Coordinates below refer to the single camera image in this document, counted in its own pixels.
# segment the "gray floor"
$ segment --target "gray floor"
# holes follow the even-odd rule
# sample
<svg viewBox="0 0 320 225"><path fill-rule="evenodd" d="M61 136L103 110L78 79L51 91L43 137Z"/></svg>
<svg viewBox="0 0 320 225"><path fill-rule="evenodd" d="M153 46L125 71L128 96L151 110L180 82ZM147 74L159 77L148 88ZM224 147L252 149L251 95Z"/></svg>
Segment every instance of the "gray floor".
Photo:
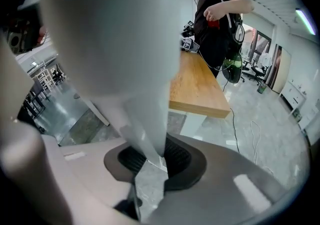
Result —
<svg viewBox="0 0 320 225"><path fill-rule="evenodd" d="M45 99L42 102L45 110L35 120L38 126L45 129L45 134L54 136L58 143L88 110L81 98L74 99L75 93L67 81L54 86L50 101Z"/></svg>
<svg viewBox="0 0 320 225"><path fill-rule="evenodd" d="M227 80L220 73L217 78L221 88ZM278 94L267 88L257 92L257 83L245 77L245 82L228 83L225 97L233 109L234 126L240 154L273 175L286 189L301 183L309 172L307 143L293 117L288 117L288 107ZM48 134L57 138L61 145L74 145L106 141L119 135L113 127L105 126L81 99L74 99L75 90L63 83L45 101L46 110L36 120ZM169 133L179 134L185 116L169 112ZM255 121L261 128L252 125ZM232 112L225 118L207 117L194 138L237 151ZM253 145L258 148L256 155ZM136 177L137 194L142 199L142 220L154 210L163 196L163 182L168 175L146 162Z"/></svg>

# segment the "white robot part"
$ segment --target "white robot part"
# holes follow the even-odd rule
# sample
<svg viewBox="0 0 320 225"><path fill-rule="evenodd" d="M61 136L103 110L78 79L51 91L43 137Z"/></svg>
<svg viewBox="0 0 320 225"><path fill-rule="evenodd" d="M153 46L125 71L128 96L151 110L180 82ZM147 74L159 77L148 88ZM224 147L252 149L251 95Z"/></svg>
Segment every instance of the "white robot part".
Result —
<svg viewBox="0 0 320 225"><path fill-rule="evenodd" d="M158 161L179 68L179 0L41 0L40 7L79 93Z"/></svg>

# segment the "person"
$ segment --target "person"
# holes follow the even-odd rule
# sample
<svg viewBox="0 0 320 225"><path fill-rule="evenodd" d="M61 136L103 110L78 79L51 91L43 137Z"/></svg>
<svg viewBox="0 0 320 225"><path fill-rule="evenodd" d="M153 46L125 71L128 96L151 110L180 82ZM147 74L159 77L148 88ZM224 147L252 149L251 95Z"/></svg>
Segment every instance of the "person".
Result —
<svg viewBox="0 0 320 225"><path fill-rule="evenodd" d="M194 19L194 41L215 77L223 64L232 33L226 14L247 14L254 9L251 0L198 0Z"/></svg>

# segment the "white table leg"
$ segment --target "white table leg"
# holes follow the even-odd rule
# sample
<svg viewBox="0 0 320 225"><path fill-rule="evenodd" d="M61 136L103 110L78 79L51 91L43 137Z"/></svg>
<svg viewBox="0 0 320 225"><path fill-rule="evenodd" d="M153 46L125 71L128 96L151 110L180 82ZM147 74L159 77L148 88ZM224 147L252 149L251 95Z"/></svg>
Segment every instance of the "white table leg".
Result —
<svg viewBox="0 0 320 225"><path fill-rule="evenodd" d="M203 121L206 119L206 115L186 113L186 118L181 129L180 135L193 137L195 136L198 128L202 125Z"/></svg>

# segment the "ceiling light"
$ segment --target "ceiling light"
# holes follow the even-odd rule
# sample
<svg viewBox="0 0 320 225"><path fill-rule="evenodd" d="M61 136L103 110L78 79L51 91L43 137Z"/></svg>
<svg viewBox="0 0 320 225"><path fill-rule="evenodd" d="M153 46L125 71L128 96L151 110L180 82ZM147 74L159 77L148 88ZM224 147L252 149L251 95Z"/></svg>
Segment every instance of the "ceiling light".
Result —
<svg viewBox="0 0 320 225"><path fill-rule="evenodd" d="M304 25L307 27L308 31L312 34L315 35L316 32L314 31L314 29L311 26L311 23L309 22L309 20L307 19L305 13L303 11L301 11L300 9L296 9L295 10L296 13L299 15L299 17L301 18L301 20L303 21Z"/></svg>

